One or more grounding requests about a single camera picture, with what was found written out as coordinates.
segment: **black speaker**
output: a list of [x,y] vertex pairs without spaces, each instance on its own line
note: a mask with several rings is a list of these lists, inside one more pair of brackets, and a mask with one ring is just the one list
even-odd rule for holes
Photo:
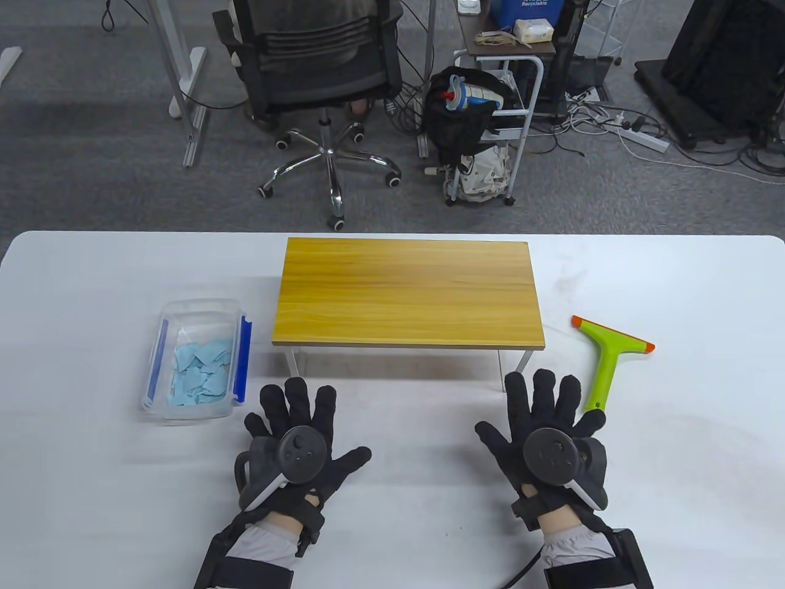
[[[547,117],[559,123],[567,118],[567,103],[564,92],[567,89],[570,63],[575,55],[575,46],[583,26],[583,17],[589,8],[589,0],[566,0],[553,27],[553,47],[556,54],[545,64],[546,70],[540,86],[535,116]],[[526,61],[513,64],[513,74],[518,86],[531,93],[535,80],[535,67]]]
[[635,79],[679,141],[765,132],[785,97],[785,0],[695,0],[667,60]]
[[785,93],[785,9],[735,0],[692,76],[670,80],[731,131],[766,127]]

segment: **blue bin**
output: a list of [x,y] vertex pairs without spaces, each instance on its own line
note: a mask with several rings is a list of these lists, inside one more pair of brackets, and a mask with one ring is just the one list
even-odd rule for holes
[[512,31],[515,21],[545,18],[552,27],[561,16],[564,0],[491,0],[491,16],[499,30]]

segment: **vr controller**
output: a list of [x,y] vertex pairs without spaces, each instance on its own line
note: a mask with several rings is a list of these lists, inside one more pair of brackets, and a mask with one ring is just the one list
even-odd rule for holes
[[296,426],[280,440],[255,437],[235,460],[235,483],[242,511],[252,511],[287,484],[311,481],[324,467],[327,444],[317,430]]
[[603,489],[608,459],[605,447],[593,437],[573,439],[561,430],[535,430],[524,444],[524,461],[546,485],[565,487],[592,510],[608,507]]

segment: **power strip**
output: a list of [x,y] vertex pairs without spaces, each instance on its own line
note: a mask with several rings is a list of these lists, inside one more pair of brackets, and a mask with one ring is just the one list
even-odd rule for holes
[[640,133],[638,131],[633,131],[632,129],[623,129],[622,127],[616,125],[607,125],[605,128],[613,133],[616,133],[620,137],[623,137],[624,139],[634,141],[635,143],[643,145],[644,147],[648,147],[649,149],[653,149],[656,152],[665,153],[665,151],[670,147],[670,143],[668,141],[657,139],[657,137],[647,135],[646,133]]

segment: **blue torn paper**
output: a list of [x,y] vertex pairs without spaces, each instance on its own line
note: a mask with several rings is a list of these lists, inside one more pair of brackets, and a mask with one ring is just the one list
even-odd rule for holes
[[187,407],[215,403],[226,396],[232,340],[189,343],[174,350],[175,372],[169,404]]

